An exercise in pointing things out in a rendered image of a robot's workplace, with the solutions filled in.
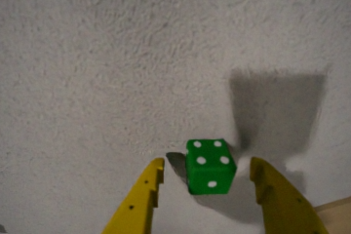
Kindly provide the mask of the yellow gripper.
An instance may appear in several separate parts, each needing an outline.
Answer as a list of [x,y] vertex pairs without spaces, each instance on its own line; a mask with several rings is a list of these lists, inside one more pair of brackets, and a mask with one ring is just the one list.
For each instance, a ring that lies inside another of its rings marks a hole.
[[[100,234],[152,233],[164,169],[164,158],[149,163]],[[265,234],[330,234],[308,200],[264,159],[252,157],[250,181],[262,206]]]

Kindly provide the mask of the green die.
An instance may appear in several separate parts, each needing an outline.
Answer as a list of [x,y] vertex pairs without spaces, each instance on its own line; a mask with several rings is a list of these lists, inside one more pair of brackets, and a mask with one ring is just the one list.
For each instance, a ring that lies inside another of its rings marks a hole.
[[190,139],[185,169],[190,195],[227,194],[238,170],[223,139]]

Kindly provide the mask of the tan flat board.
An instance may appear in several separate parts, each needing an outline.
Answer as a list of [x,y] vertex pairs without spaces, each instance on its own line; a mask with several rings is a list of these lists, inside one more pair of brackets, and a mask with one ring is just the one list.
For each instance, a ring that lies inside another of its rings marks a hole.
[[351,196],[314,207],[314,210],[330,234],[351,234]]

